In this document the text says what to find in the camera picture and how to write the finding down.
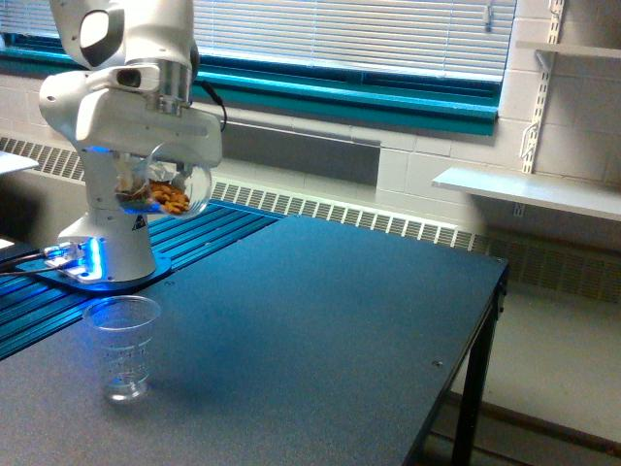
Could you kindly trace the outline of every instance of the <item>floor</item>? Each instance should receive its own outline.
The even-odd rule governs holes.
[[[461,391],[464,370],[453,391]],[[484,400],[621,443],[621,307],[511,285]],[[457,409],[445,404],[421,464],[448,464]],[[473,465],[621,466],[621,458],[484,417]]]

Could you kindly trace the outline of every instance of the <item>black table leg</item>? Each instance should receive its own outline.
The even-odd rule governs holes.
[[[466,374],[464,394],[457,422],[457,433],[455,434],[455,444],[453,446],[453,457],[451,460],[453,466],[467,466],[470,464],[478,410],[483,398],[487,366],[492,351],[494,330],[500,309],[500,296],[501,291],[499,290],[492,303],[491,312],[488,314],[487,319],[485,319],[483,327],[478,333],[470,351],[468,372]]]

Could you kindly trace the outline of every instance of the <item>wall shelf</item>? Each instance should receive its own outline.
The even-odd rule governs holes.
[[[28,170],[29,168],[35,168],[37,166],[39,166],[39,164],[31,158],[13,155],[12,153],[6,153],[0,150],[0,175],[18,172],[20,170]]]
[[[537,58],[545,71],[551,69],[551,56],[560,53],[567,56],[582,56],[593,58],[613,58],[621,60],[621,50],[603,49],[601,47],[572,46],[566,44],[547,44],[544,42],[517,41],[519,49],[531,49],[537,54]]]
[[[489,168],[449,168],[433,186],[478,196],[621,220],[621,189]]]

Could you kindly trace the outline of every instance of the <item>window blinds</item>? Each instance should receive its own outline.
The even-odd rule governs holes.
[[[499,82],[516,0],[195,0],[201,54]],[[5,32],[55,33],[48,2],[0,0]]]
[[[48,0],[0,0],[0,31],[58,37]]]

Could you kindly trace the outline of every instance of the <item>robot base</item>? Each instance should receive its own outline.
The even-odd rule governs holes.
[[[92,294],[112,295],[132,293],[144,288],[145,286],[149,286],[152,283],[158,282],[171,274],[172,263],[170,257],[160,254],[155,254],[154,256],[155,270],[150,275],[131,282],[109,282],[95,284],[80,283],[57,271],[34,274],[33,277],[38,277],[45,282],[59,284]],[[46,267],[47,266],[43,260],[33,260],[20,264],[17,268],[22,272],[30,272],[31,270],[45,269]]]

